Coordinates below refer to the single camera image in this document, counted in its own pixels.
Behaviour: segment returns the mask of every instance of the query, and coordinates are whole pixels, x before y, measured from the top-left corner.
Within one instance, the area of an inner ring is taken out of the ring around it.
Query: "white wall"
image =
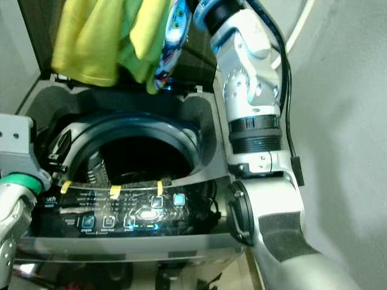
[[[386,15],[385,0],[316,0],[290,53],[307,238],[367,290],[387,289]]]
[[[39,75],[18,2],[0,0],[0,112],[15,113]]]

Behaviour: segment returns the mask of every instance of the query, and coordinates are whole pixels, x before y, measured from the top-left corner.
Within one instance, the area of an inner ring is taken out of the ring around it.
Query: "floor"
[[[207,271],[206,267],[194,268],[187,267],[183,269],[179,278],[171,281],[171,290],[195,290],[197,288],[198,277],[203,277],[201,271]],[[122,290],[148,290],[155,289],[156,268],[149,263],[138,264],[134,268],[134,279],[130,288]],[[221,278],[210,285],[217,286],[218,290],[262,290],[259,282],[259,276],[256,272],[256,267],[249,252],[243,254],[238,259],[229,264],[222,273]],[[52,287],[43,287],[32,284],[26,279],[13,276],[9,290],[49,290]]]

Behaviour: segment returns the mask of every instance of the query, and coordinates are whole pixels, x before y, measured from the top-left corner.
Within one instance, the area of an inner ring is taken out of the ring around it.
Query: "yellow cloth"
[[[117,81],[117,63],[149,93],[160,61],[174,0],[67,0],[52,67],[71,79],[97,86]]]

